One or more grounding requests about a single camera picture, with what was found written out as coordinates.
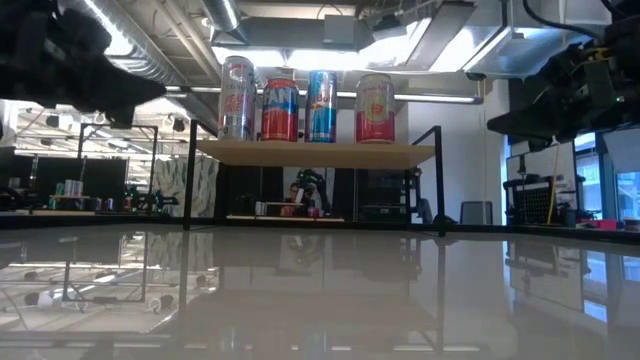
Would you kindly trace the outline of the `large round ceiling duct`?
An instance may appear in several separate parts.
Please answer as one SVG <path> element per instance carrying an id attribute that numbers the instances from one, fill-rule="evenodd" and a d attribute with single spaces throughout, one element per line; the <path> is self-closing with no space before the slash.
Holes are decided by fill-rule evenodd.
<path id="1" fill-rule="evenodd" d="M 165 98 L 184 109 L 188 118 L 207 125 L 213 132 L 217 130 L 217 116 L 212 107 L 195 93 L 181 92 L 181 87 L 187 86 L 185 76 L 116 0 L 58 1 L 64 9 L 80 10 L 98 20 L 112 35 L 112 44 L 121 41 L 121 44 L 131 46 L 131 50 L 124 55 L 106 51 L 112 63 L 135 75 L 177 89 L 177 92 L 168 92 Z"/>

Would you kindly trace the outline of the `gray trash bin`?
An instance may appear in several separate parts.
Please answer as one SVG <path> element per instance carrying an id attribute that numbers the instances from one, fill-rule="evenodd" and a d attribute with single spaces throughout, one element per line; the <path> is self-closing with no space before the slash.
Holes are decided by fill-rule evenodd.
<path id="1" fill-rule="evenodd" d="M 462 225 L 492 225 L 493 205 L 490 201 L 464 201 L 460 207 Z"/>

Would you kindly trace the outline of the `leaf print partition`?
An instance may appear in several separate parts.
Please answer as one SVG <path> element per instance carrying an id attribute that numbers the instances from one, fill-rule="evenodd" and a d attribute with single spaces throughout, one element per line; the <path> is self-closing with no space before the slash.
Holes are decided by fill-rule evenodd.
<path id="1" fill-rule="evenodd" d="M 218 168 L 219 163 L 216 160 L 204 156 L 196 157 L 191 205 L 192 217 L 214 216 Z M 164 197 L 175 197 L 178 201 L 177 205 L 169 205 L 163 209 L 164 213 L 172 217 L 182 217 L 184 214 L 187 175 L 188 159 L 186 157 L 155 162 L 153 189 L 159 190 Z"/>

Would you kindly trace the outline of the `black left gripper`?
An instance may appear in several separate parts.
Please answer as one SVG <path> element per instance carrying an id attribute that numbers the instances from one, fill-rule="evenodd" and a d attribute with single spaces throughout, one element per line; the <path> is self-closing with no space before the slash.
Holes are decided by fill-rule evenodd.
<path id="1" fill-rule="evenodd" d="M 135 106 L 166 88 L 129 75 L 90 80 L 110 45 L 98 20 L 58 0 L 0 0 L 0 99 L 108 110 L 113 128 L 131 128 Z"/>

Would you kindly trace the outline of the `silver spiral duct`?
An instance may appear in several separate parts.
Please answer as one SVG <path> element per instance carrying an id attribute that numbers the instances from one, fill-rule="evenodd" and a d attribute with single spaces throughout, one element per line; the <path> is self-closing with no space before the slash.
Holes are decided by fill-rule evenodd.
<path id="1" fill-rule="evenodd" d="M 235 0 L 200 0 L 204 13 L 215 30 L 228 32 L 241 23 L 241 13 Z"/>

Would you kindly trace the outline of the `rectangular metal duct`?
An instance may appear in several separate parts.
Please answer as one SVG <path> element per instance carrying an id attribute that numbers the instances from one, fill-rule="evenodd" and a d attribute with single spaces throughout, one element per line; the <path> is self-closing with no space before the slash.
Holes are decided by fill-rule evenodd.
<path id="1" fill-rule="evenodd" d="M 215 32 L 212 47 L 239 49 L 338 50 L 358 52 L 375 42 L 364 20 L 326 15 L 323 19 L 244 19 L 230 32 Z"/>

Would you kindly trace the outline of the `red Fanta can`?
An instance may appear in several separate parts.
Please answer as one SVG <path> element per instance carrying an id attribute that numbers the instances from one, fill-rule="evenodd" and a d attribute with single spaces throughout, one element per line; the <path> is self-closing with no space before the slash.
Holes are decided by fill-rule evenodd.
<path id="1" fill-rule="evenodd" d="M 295 81 L 287 78 L 269 79 L 262 96 L 261 140 L 296 142 L 299 90 Z"/>

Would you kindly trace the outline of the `long ceiling light tube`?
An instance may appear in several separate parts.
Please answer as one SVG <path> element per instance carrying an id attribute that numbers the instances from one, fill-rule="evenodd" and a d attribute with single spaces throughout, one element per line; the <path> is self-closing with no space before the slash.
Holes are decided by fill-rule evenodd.
<path id="1" fill-rule="evenodd" d="M 185 97 L 187 93 L 206 93 L 220 94 L 220 87 L 204 87 L 204 86 L 166 86 L 166 96 Z M 414 94 L 396 94 L 396 101 L 404 102 L 421 102 L 421 103 L 451 103 L 451 104 L 481 104 L 482 98 L 478 97 L 461 97 L 447 95 L 414 95 Z"/>

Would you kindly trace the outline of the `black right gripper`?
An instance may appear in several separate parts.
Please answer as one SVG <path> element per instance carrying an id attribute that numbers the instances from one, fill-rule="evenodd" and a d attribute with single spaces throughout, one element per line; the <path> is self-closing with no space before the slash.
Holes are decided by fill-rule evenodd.
<path id="1" fill-rule="evenodd" d="M 573 43 L 542 67 L 547 88 L 529 105 L 491 118 L 487 129 L 529 140 L 572 140 L 592 128 L 633 123 L 640 112 L 640 24 L 612 24 L 601 42 Z"/>

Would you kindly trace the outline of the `pink soda can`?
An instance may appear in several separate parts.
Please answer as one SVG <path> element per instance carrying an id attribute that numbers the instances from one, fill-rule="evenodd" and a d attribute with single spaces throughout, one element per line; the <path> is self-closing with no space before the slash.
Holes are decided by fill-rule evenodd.
<path id="1" fill-rule="evenodd" d="M 355 141 L 395 142 L 395 90 L 386 74 L 367 74 L 357 83 Z"/>

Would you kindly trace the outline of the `small wooden workbench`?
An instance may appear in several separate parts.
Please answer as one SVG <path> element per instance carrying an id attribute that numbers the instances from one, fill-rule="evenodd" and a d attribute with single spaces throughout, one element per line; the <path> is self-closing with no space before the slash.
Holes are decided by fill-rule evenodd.
<path id="1" fill-rule="evenodd" d="M 343 218 L 326 214 L 311 201 L 308 205 L 293 202 L 256 201 L 226 216 L 227 220 L 344 223 Z"/>

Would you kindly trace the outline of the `silver blue Red Bull can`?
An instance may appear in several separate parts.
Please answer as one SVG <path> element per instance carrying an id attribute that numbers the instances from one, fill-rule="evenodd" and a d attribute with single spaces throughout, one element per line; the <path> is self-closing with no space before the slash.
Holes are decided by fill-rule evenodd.
<path id="1" fill-rule="evenodd" d="M 311 71 L 306 95 L 305 141 L 334 143 L 337 120 L 337 74 Z"/>

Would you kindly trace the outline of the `black pegboard cart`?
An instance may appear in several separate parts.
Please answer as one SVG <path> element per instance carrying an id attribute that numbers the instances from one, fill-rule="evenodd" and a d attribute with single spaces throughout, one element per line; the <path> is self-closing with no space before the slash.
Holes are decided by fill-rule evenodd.
<path id="1" fill-rule="evenodd" d="M 578 190 L 557 175 L 556 201 L 551 225 L 546 225 L 551 176 L 528 174 L 503 183 L 508 225 L 540 225 L 573 228 L 577 223 Z"/>

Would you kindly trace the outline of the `wooden workbench with cans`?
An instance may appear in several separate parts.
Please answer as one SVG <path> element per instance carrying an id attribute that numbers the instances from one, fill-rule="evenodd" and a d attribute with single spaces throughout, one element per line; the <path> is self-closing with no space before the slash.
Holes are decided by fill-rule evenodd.
<path id="1" fill-rule="evenodd" d="M 125 187 L 121 194 L 91 197 L 83 194 L 82 182 L 66 180 L 57 183 L 54 193 L 38 195 L 34 189 L 0 185 L 0 212 L 21 212 L 30 215 L 90 214 L 148 214 L 161 215 L 168 206 L 177 206 L 176 197 L 164 196 L 160 190 L 140 193 L 135 186 Z"/>

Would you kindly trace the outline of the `white Celsius can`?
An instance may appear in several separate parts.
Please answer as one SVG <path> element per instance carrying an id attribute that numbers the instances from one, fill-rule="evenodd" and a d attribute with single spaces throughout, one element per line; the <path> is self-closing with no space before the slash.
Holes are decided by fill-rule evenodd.
<path id="1" fill-rule="evenodd" d="M 218 138 L 252 141 L 257 86 L 254 65 L 242 56 L 230 56 L 222 66 Z"/>

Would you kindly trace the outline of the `wooden shelf with black frame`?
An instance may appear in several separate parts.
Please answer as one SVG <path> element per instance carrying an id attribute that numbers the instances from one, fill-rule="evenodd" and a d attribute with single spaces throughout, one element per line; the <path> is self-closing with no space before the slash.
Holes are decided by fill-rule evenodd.
<path id="1" fill-rule="evenodd" d="M 191 229 L 195 156 L 197 151 L 222 161 L 227 165 L 266 167 L 323 167 L 335 169 L 365 170 L 409 170 L 433 158 L 436 161 L 437 215 L 431 225 L 417 225 L 412 222 L 410 200 L 405 200 L 406 219 L 403 224 L 340 222 L 331 219 L 317 220 L 276 220 L 280 227 L 310 227 L 322 229 L 348 230 L 430 230 L 440 237 L 446 235 L 444 217 L 445 196 L 443 176 L 442 128 L 435 125 L 410 145 L 350 144 L 350 143 L 307 143 L 307 142 L 243 142 L 198 139 L 198 131 L 209 131 L 208 125 L 193 120 L 189 130 L 189 150 L 187 178 L 183 205 L 182 227 Z"/>

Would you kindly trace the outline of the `yellow stick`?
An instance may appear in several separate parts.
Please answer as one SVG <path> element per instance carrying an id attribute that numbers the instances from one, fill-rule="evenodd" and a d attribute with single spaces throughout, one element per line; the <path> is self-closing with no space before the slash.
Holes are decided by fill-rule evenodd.
<path id="1" fill-rule="evenodd" d="M 555 147 L 555 155 L 554 155 L 554 168 L 553 168 L 553 174 L 551 176 L 551 190 L 550 190 L 550 197 L 549 197 L 549 206 L 548 206 L 548 211 L 547 211 L 547 219 L 546 219 L 546 225 L 551 225 L 551 220 L 553 217 L 553 212 L 554 212 L 554 208 L 555 208 L 555 199 L 556 199 L 556 183 L 557 183 L 557 175 L 558 175 L 558 167 L 559 167 L 559 152 L 560 152 L 560 145 L 556 145 Z"/>

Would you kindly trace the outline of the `black partition panel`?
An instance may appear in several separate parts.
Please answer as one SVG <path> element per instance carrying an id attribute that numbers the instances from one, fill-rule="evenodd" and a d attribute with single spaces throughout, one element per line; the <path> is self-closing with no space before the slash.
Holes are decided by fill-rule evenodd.
<path id="1" fill-rule="evenodd" d="M 40 196 L 53 194 L 66 180 L 82 182 L 84 195 L 114 196 L 123 192 L 126 174 L 124 160 L 0 156 L 0 185 L 34 189 Z"/>

